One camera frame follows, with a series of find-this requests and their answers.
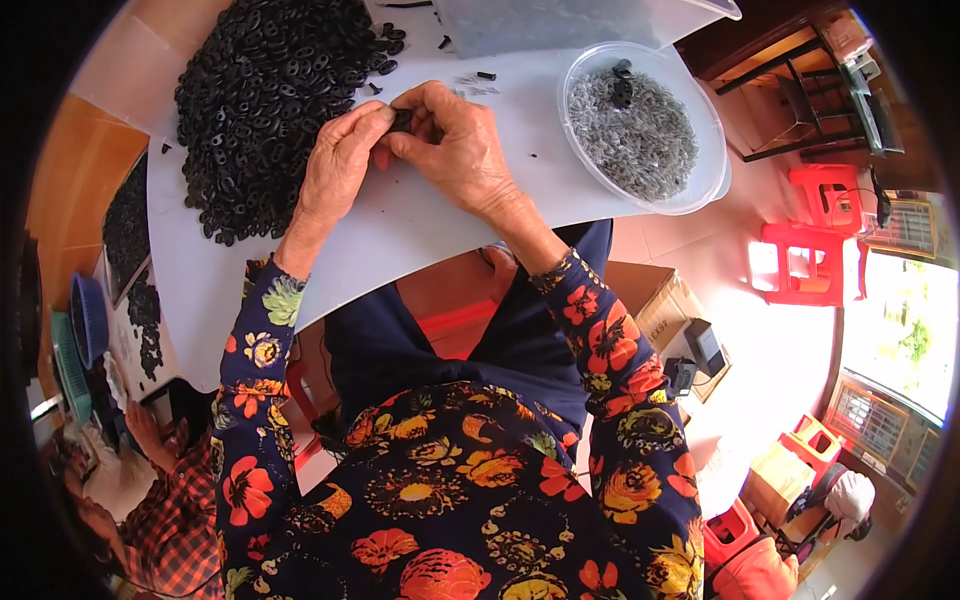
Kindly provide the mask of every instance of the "navy floral blouse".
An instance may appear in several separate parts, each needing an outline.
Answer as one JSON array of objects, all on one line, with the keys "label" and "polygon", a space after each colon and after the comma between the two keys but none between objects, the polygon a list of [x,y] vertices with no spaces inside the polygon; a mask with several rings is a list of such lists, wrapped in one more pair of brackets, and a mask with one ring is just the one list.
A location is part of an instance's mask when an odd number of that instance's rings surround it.
[{"label": "navy floral blouse", "polygon": [[213,404],[227,598],[702,596],[693,462],[659,358],[576,251],[532,280],[590,394],[592,496],[572,472],[570,428],[483,381],[366,410],[347,458],[301,496],[279,407],[305,281],[262,266]]}]

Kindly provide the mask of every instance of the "tiled floor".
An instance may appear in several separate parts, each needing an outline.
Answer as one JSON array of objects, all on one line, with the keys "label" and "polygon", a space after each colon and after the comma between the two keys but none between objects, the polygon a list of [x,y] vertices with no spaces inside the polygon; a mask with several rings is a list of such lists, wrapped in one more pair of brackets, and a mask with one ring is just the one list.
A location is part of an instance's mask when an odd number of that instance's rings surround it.
[{"label": "tiled floor", "polygon": [[[787,171],[800,164],[796,155],[752,163],[741,159],[792,124],[789,109],[769,88],[746,86],[723,97],[709,94],[727,135],[733,168],[730,192],[682,217],[618,219],[611,255],[611,260],[679,269],[731,354],[730,372],[687,427],[698,467],[724,436],[739,440],[749,460],[819,401],[834,318],[831,308],[767,305],[750,283],[748,249],[759,242],[763,223],[808,217],[800,188],[787,180]],[[398,285],[420,318],[485,300],[491,280],[492,270],[469,253],[405,277]],[[485,324],[470,324],[431,341],[447,352],[471,348]],[[311,330],[301,335],[304,339],[310,340],[304,347],[311,347],[304,351],[305,359],[316,360],[307,355],[316,353],[319,335]],[[315,399],[329,395],[324,379],[314,376],[309,383]],[[578,454],[578,470],[584,472],[588,445],[581,444]],[[320,461],[325,468],[332,466],[328,458],[313,459],[300,472],[303,489],[323,477]]]}]

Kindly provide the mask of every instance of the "dark pants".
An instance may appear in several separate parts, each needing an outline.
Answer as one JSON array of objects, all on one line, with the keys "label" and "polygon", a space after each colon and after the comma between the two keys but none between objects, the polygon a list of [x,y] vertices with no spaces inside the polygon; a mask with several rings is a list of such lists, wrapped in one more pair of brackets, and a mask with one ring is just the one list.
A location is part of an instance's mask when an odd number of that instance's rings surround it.
[{"label": "dark pants", "polygon": [[[556,229],[603,276],[613,221]],[[497,385],[540,404],[581,435],[587,393],[576,358],[523,267],[468,360],[439,358],[391,283],[326,317],[330,373],[341,399],[341,423],[404,390],[470,380]]]}]

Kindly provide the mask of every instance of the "clear plastic container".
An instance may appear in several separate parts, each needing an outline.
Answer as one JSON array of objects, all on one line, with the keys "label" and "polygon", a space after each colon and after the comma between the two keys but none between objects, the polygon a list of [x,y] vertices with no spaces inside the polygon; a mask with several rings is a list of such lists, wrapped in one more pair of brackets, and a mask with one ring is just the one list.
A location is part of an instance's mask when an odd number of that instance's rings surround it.
[{"label": "clear plastic container", "polygon": [[[672,198],[647,202],[621,189],[587,157],[570,125],[569,92],[573,82],[584,74],[613,68],[621,59],[632,62],[634,65],[632,70],[635,73],[645,73],[657,80],[686,107],[686,116],[697,137],[697,162],[690,173],[686,189]],[[566,139],[573,147],[573,152],[607,189],[630,203],[662,215],[683,215],[702,208],[713,200],[723,183],[724,169],[727,164],[727,142],[723,134],[723,125],[720,124],[720,117],[706,92],[693,77],[660,53],[623,41],[605,42],[587,48],[580,58],[573,62],[560,81],[557,89],[557,107],[560,110]]]},{"label": "clear plastic container", "polygon": [[463,59],[622,39],[659,50],[728,17],[733,0],[434,0]]}]

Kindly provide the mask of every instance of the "hand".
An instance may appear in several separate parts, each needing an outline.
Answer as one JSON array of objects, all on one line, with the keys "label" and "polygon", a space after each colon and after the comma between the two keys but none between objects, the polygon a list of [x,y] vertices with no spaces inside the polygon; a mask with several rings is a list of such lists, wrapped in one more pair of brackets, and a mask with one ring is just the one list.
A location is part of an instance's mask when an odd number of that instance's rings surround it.
[{"label": "hand", "polygon": [[[401,94],[395,108],[414,111],[413,135],[384,137],[390,153],[413,163],[450,202],[489,221],[514,204],[529,203],[507,169],[493,111],[455,96],[440,82],[427,82]],[[378,166],[390,153],[378,148]]]},{"label": "hand", "polygon": [[148,455],[147,458],[150,458],[149,455],[152,452],[163,447],[163,442],[160,441],[160,429],[156,425],[154,416],[140,406],[139,402],[127,402],[127,412],[124,415],[124,420],[127,422],[127,428],[130,429],[137,445],[140,446],[144,454]]},{"label": "hand", "polygon": [[378,100],[324,123],[306,163],[297,210],[332,225],[347,216],[367,175],[370,150],[394,124],[396,112]]}]

